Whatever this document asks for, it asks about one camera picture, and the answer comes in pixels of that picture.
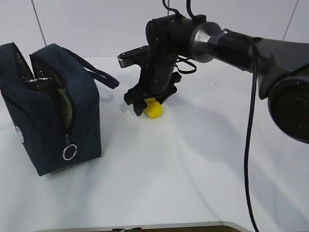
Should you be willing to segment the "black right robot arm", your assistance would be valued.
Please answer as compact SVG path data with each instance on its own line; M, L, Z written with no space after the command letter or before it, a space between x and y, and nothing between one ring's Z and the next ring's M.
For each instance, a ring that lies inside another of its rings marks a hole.
M208 22L204 15L189 19L170 15L146 25L146 46L118 56L122 68L139 65L138 83L124 95L141 115L146 100L164 102L176 92L181 73L177 61L220 60L257 76L260 99L278 128L291 138L309 141L309 46L251 37Z

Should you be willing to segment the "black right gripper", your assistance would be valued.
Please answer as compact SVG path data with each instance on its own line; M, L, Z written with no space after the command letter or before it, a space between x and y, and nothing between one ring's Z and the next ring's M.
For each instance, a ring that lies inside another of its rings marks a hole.
M158 55L148 50L147 60L140 67L138 83L124 95L126 104L133 104L133 110L137 116L147 108L145 99L155 98L163 104L177 92L174 83L179 82L181 76L179 74L172 76L177 58L177 54Z

